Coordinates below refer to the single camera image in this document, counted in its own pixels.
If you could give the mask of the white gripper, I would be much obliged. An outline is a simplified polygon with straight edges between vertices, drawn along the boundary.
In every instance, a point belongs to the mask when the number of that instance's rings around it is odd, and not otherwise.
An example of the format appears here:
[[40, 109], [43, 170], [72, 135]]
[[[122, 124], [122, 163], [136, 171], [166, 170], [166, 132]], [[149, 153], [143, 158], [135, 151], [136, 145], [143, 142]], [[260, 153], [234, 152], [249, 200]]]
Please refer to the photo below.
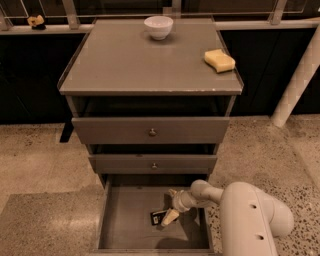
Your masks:
[[163, 227], [168, 226], [176, 220], [179, 217], [179, 212], [183, 213], [189, 211], [191, 208], [207, 208], [213, 205], [211, 201], [196, 199], [190, 191], [169, 189], [168, 192], [172, 197], [172, 207], [174, 209], [169, 209], [166, 212], [161, 221]]

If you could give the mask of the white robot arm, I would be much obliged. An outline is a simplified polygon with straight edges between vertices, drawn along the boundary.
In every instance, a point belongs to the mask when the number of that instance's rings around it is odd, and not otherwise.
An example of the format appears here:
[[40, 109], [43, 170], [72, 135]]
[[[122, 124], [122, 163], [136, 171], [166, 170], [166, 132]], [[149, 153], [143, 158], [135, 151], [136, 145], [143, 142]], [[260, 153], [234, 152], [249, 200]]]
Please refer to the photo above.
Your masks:
[[220, 189], [196, 180], [188, 190], [169, 191], [172, 207], [163, 227], [192, 208], [219, 205], [223, 256], [278, 256], [274, 239], [289, 235], [294, 216], [282, 201], [246, 182]]

